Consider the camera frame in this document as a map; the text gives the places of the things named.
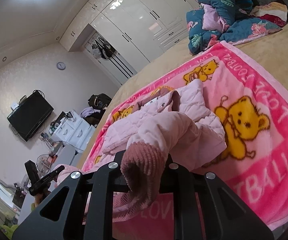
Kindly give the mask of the person's left hand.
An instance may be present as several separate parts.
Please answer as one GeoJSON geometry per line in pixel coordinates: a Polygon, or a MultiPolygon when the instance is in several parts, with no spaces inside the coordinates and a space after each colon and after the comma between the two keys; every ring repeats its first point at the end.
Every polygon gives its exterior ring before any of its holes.
{"type": "Polygon", "coordinates": [[[38,193],[34,196],[34,207],[37,207],[51,192],[38,193]]]}

